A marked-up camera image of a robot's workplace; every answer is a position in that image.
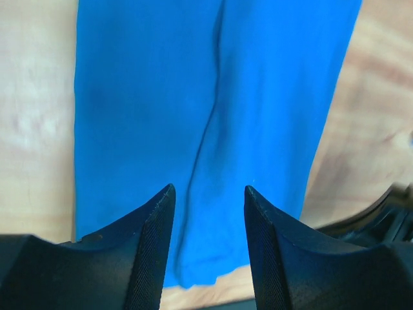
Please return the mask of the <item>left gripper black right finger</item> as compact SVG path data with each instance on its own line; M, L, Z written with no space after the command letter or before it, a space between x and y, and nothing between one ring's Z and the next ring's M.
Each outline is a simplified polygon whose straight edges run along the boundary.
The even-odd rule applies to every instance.
M245 189L258 309L411 309L412 242L362 247L313 229Z

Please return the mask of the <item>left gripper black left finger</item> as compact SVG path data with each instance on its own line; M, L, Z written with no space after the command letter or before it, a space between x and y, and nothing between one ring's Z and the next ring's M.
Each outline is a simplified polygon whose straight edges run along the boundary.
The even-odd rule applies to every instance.
M78 242L1 236L2 309L158 309L174 221L167 185Z

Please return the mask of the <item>blue t shirt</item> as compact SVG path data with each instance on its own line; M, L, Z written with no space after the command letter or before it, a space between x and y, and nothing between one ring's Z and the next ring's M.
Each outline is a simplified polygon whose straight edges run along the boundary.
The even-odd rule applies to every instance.
M166 287L248 265L244 189L299 218L359 1L80 1L76 236L176 188Z

